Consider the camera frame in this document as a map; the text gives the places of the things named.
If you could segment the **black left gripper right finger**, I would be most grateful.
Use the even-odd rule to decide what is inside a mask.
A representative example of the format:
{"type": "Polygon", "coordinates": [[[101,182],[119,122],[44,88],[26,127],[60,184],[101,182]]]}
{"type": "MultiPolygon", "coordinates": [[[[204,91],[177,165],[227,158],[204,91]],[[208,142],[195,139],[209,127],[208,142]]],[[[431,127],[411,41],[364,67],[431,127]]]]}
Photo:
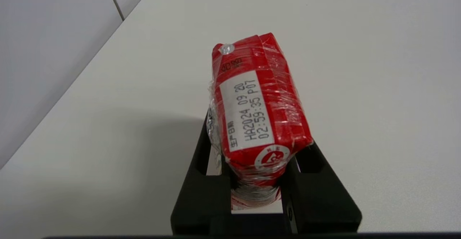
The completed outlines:
{"type": "Polygon", "coordinates": [[[316,143],[281,176],[283,212],[293,234],[356,233],[362,213],[316,143]]]}

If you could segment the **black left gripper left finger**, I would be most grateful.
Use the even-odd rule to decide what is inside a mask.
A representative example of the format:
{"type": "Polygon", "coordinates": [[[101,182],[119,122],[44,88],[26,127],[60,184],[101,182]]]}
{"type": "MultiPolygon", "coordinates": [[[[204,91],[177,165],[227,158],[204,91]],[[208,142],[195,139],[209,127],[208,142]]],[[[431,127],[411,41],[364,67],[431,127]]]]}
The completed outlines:
{"type": "Polygon", "coordinates": [[[171,213],[175,236],[222,236],[231,216],[230,178],[206,174],[211,142],[204,119],[197,145],[184,182],[171,213]]]}

